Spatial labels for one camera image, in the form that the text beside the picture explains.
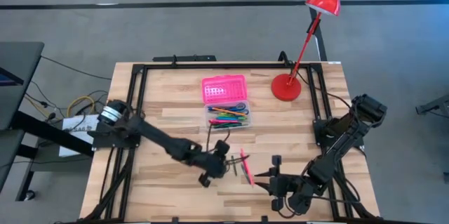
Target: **lamp base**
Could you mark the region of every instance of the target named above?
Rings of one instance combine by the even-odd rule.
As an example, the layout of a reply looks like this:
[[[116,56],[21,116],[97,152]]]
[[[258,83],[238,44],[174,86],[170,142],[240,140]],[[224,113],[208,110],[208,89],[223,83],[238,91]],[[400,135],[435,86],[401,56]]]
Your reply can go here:
[[[287,85],[289,74],[280,74],[272,82],[273,95],[282,101],[295,100],[301,93],[300,81],[295,77],[291,85]]]

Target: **black mount bracket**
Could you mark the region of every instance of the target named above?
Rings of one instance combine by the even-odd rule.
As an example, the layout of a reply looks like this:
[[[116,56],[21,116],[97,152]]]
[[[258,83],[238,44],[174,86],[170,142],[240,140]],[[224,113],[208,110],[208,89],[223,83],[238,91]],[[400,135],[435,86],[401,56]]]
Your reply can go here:
[[[176,57],[176,55],[173,55],[173,61],[171,62],[171,67],[176,67],[177,66],[176,62],[177,62],[177,57]]]
[[[323,74],[323,65],[321,63],[311,63],[310,67],[318,74]]]
[[[102,133],[108,131],[108,128],[103,123],[98,123],[95,131],[88,132],[88,135],[93,137],[92,147],[120,147],[120,148],[132,148],[139,147],[140,136],[138,134],[126,137],[124,140],[113,133]]]
[[[319,119],[313,121],[314,126],[314,135],[315,135],[315,143],[318,146],[330,147],[335,143],[335,138],[329,138],[326,134],[324,134],[324,128],[326,127],[328,121],[325,119]],[[363,146],[363,138],[359,138],[354,147]]]
[[[279,54],[278,62],[283,62],[286,67],[292,67],[294,65],[293,62],[288,59],[287,54],[284,51],[281,51]]]
[[[145,65],[133,65],[133,70],[131,71],[133,74],[137,74],[141,72],[145,68]]]

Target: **desk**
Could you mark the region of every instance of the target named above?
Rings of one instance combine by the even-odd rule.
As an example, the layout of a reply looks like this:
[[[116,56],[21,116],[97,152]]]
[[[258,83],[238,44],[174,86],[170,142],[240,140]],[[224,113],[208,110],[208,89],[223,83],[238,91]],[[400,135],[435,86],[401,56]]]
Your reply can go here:
[[[116,64],[109,91],[110,100],[126,100],[132,65],[129,62]],[[341,64],[323,62],[322,67],[328,91],[349,102]],[[301,83],[302,94],[297,100],[283,102],[275,99],[270,84],[280,73],[288,73],[288,70],[150,70],[142,106],[146,114],[145,120],[173,137],[192,139],[204,146],[208,128],[203,118],[201,79],[221,74],[243,74],[248,85],[253,127],[231,131],[228,157],[231,154],[237,157],[242,147],[251,155],[248,159],[251,171],[262,173],[272,166],[271,156],[280,154],[283,157],[282,172],[299,174],[310,159],[321,153],[315,145],[311,125],[315,116],[310,91],[304,82]],[[307,77],[305,70],[300,70],[300,73]],[[134,107],[137,95],[138,90],[135,89]],[[344,104],[329,98],[334,116],[347,113]],[[321,114],[324,114],[323,107],[320,108]],[[223,139],[226,133],[213,133],[210,144],[214,145],[216,140]],[[95,152],[80,217],[88,215],[99,201],[108,156],[109,149]],[[378,215],[363,155],[351,150],[344,157],[343,164],[347,178],[360,192],[364,206]],[[108,177],[112,174],[112,169],[109,170]],[[246,184],[241,169],[238,172],[236,177],[231,170],[223,179],[212,180],[209,188],[202,188],[198,182],[201,173],[199,169],[173,161],[161,147],[142,139],[135,154],[125,220],[171,221],[173,216],[177,216],[180,221],[260,221],[260,216],[263,215],[268,216],[270,221],[285,220],[271,210],[272,197],[262,188]],[[116,200],[113,217],[117,216],[118,204]],[[343,206],[339,208],[340,215],[343,216]],[[330,205],[315,199],[306,215],[289,220],[332,220]]]
[[[39,156],[37,148],[21,144],[25,132],[93,156],[91,144],[18,111],[41,59],[42,50],[41,42],[0,42],[0,65],[23,80],[23,85],[0,86],[0,191],[11,169],[11,165],[7,164],[11,164],[16,155],[29,159]],[[35,168],[29,165],[16,200],[24,200]]]

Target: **table leg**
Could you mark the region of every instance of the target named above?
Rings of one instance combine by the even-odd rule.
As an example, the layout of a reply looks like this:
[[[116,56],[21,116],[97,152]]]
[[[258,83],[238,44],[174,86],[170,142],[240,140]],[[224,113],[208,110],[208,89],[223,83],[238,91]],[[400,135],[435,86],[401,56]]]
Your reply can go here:
[[[29,185],[31,184],[31,179],[33,179],[34,171],[27,171],[27,176],[22,181],[22,184],[20,185],[19,193],[17,194],[17,197],[15,198],[16,201],[24,201],[27,197],[27,191],[29,189]]]
[[[60,146],[85,154],[88,157],[93,157],[91,144],[23,112],[18,111],[15,113],[11,127],[13,129],[23,129],[37,137],[53,141]]]

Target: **yellow cable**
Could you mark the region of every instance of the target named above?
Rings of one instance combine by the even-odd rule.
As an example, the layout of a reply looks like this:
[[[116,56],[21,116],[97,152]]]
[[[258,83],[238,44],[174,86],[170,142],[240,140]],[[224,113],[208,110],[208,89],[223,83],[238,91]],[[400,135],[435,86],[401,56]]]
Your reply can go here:
[[[89,111],[89,114],[91,114],[93,112],[94,107],[95,107],[95,101],[93,101],[93,99],[91,97],[89,97],[89,96],[81,96],[81,97],[77,98],[76,100],[73,100],[70,103],[69,107],[67,108],[66,116],[70,117],[70,110],[71,110],[72,106],[74,105],[74,103],[76,103],[79,100],[84,100],[84,99],[89,100],[92,103],[91,110]]]
[[[39,105],[34,104],[33,100],[29,99],[28,97],[25,97],[33,106],[34,108],[38,109],[38,111],[42,112],[43,114],[45,114],[47,116],[47,118],[50,116],[50,114],[45,111],[44,109],[40,108]]]

